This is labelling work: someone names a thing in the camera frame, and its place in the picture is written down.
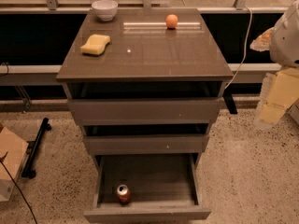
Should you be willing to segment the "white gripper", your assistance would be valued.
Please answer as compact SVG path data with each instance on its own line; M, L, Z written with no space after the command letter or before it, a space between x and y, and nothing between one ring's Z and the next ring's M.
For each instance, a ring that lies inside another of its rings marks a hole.
M273 62L299 67L299 0L295 0L271 27L254 39L255 51L269 51ZM286 68L263 79L260 101L255 110L254 125L259 130L270 129L299 99L299 70Z

